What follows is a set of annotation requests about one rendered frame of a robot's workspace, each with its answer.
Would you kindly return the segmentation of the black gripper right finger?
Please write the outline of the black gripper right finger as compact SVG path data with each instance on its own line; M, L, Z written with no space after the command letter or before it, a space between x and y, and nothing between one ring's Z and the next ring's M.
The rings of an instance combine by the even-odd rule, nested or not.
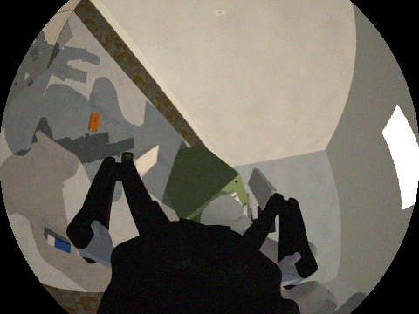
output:
M281 286L290 290L318 269L308 245L299 203L291 197L284 200L258 168L253 168L248 185L263 211L229 248L222 259L223 269L231 274L243 272L255 259L279 215L277 266L282 272Z

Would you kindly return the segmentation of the cream small chest of drawers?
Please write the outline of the cream small chest of drawers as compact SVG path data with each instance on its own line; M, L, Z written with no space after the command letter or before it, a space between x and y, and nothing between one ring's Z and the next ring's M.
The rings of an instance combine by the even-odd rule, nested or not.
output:
M70 12L68 13L68 15L66 16L65 21L62 23L62 25L61 25L61 27L60 27L60 29L59 29L59 31L58 31L58 34L57 34L57 36L56 36L56 38L55 38L55 40L54 40L53 44L51 44L51 45L49 45L49 46L47 46L47 47L45 47L44 49L42 49L42 50L41 50L41 51L43 51L43 50L45 50L45 49L47 49L47 48L49 48L49 47L52 47L52 48L51 48L51 51L50 51L50 54L49 54L49 57L48 57L48 59L47 59L47 63L46 63L46 66L45 66L45 71L44 71L44 72L46 72L46 70L47 70L47 66L48 66L48 64L49 64L49 61L50 61L50 57L51 57L51 54L52 54L53 48L54 48L54 46L55 46L55 44L56 44L56 42L57 42L57 40L58 40L58 36L59 36L60 32L62 31L62 29L63 29L63 27L64 27L64 25L65 25L65 23L66 23L67 19L68 19L68 18L69 18L69 16L72 14L73 10L75 9L75 7L76 7L76 6L77 6L77 4L79 3L79 1L80 1L80 0L77 0L77 2L76 2L76 3L75 3L75 4L71 7L71 8L67 8L67 9L63 9L63 10L58 10L58 12L57 12L57 13L59 13L59 12L66 11L66 10L69 10L69 11L70 11ZM37 55L37 54L38 54L38 53L40 53L41 51L38 51L37 53L33 54L32 56L30 56L29 58L27 58L24 62L26 62L28 59L32 58L33 56ZM22 62L22 63L21 63L21 65L22 65L24 62ZM43 74L44 72L42 72L41 74ZM39 77L41 74L39 74L39 75L38 75L38 77ZM10 104L10 103L9 103L9 104ZM5 105L4 110L6 109L6 107L7 107L9 104L8 104L8 102L6 101L6 105Z

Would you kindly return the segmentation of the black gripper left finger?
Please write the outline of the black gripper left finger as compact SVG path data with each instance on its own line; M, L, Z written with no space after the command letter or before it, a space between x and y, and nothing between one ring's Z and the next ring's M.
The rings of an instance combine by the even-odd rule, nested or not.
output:
M157 201L153 201L141 177L156 163L157 144L136 155L121 154L121 163L106 157L95 175L83 207L75 215L66 233L76 250L88 263L111 266L113 242L109 221L116 181L122 181L127 204L139 235L148 232L163 261L174 269L186 268L194 249L182 232L167 218Z

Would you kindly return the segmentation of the orange rectangular block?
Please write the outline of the orange rectangular block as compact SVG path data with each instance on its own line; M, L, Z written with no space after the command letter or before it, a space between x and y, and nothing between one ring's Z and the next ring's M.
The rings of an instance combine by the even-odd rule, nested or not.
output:
M93 132L98 131L99 120L100 120L100 114L92 113L89 120L88 131L93 131Z

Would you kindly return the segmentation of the blue and white eraser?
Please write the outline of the blue and white eraser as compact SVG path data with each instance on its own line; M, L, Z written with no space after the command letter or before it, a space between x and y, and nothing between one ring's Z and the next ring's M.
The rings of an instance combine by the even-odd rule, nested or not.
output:
M50 244L51 246L57 248L57 249L61 249L67 253L71 254L71 244L68 242L65 242L59 238L57 238L54 235L51 235L48 233L47 236L47 243Z

